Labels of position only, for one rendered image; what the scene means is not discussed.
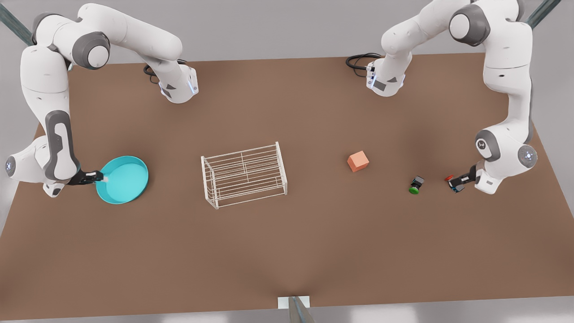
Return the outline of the orange cube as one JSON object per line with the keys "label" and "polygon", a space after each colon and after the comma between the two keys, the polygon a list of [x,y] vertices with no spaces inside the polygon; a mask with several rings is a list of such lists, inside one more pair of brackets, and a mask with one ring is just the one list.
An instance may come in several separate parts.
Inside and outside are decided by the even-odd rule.
{"label": "orange cube", "polygon": [[369,165],[369,160],[364,151],[359,151],[358,153],[350,155],[347,159],[347,163],[352,172],[357,172],[366,168]]}

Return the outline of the turquoise plate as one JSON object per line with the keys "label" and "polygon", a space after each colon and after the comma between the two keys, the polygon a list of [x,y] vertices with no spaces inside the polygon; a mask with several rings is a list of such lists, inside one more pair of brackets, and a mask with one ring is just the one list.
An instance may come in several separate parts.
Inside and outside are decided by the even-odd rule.
{"label": "turquoise plate", "polygon": [[95,183],[98,196],[109,204],[125,204],[138,198],[146,189],[149,171],[135,156],[121,156],[109,161],[101,170],[103,181]]}

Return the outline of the silver frame post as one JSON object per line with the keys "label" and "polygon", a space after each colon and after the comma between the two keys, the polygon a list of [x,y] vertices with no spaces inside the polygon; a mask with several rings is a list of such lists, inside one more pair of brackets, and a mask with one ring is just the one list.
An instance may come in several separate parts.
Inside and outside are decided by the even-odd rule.
{"label": "silver frame post", "polygon": [[2,3],[0,3],[0,21],[27,46],[34,45],[31,41],[31,31]]}
{"label": "silver frame post", "polygon": [[316,323],[309,308],[309,296],[278,297],[278,309],[288,309],[290,323]]}
{"label": "silver frame post", "polygon": [[562,0],[543,0],[525,21],[534,29]]}

